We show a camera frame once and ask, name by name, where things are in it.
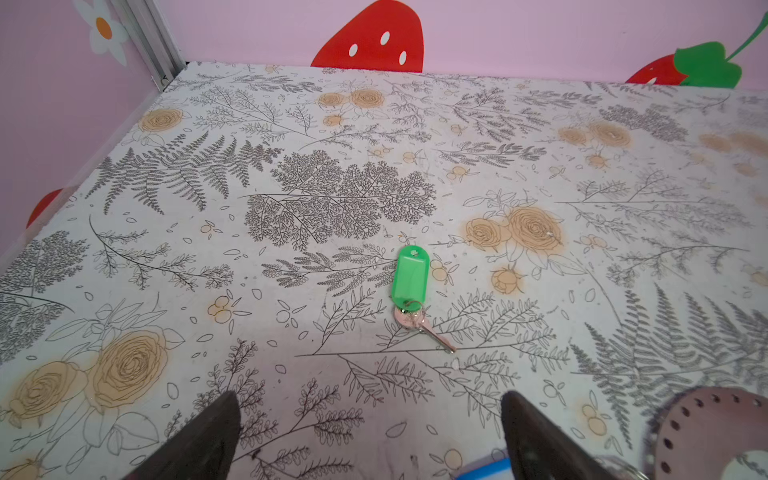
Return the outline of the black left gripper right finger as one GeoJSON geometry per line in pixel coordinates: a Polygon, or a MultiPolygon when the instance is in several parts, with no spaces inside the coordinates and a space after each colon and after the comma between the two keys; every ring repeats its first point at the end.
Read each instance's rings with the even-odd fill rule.
{"type": "Polygon", "coordinates": [[[501,420],[515,479],[614,479],[519,392],[503,395],[501,420]]]}

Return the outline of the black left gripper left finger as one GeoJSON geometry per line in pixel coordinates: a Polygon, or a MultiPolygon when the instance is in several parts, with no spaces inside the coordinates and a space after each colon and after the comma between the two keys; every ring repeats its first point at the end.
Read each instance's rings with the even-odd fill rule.
{"type": "Polygon", "coordinates": [[[228,391],[125,479],[226,479],[238,444],[240,422],[237,397],[228,391]]]}

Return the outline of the blue plastic key tag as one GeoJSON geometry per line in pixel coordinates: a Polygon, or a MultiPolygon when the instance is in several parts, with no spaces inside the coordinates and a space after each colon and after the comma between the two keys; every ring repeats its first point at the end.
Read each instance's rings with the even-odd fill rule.
{"type": "Polygon", "coordinates": [[[511,471],[511,464],[507,458],[483,465],[474,470],[460,474],[457,480],[485,480],[490,477],[511,471]]]}

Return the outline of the green plastic key tag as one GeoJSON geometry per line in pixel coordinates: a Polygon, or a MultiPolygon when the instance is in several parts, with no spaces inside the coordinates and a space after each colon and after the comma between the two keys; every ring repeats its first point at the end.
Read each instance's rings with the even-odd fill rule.
{"type": "Polygon", "coordinates": [[[397,257],[391,298],[404,312],[419,311],[425,302],[429,279],[430,258],[419,246],[403,247],[397,257]]]}

